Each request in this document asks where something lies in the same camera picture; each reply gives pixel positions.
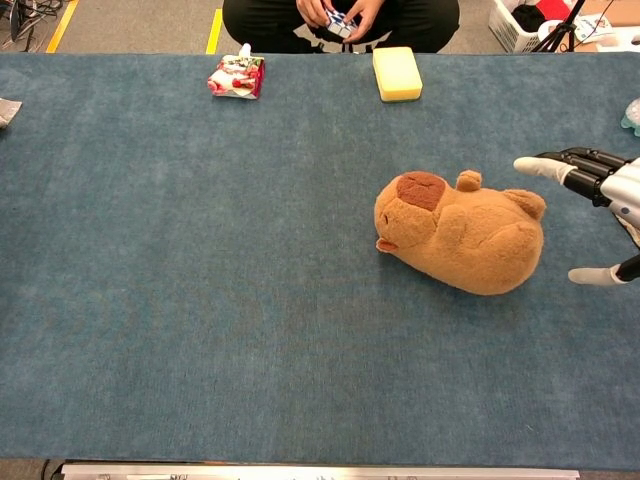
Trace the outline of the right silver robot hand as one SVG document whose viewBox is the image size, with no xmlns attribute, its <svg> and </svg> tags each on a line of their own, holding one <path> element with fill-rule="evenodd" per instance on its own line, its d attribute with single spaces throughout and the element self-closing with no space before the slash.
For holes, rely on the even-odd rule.
<svg viewBox="0 0 640 480">
<path fill-rule="evenodd" d="M 514 160 L 516 171 L 552 179 L 565 188 L 605 207 L 620 221 L 639 228 L 639 160 L 625 159 L 593 148 L 573 147 Z M 639 257 L 602 268 L 576 268 L 571 282 L 617 286 L 639 277 Z"/>
</svg>

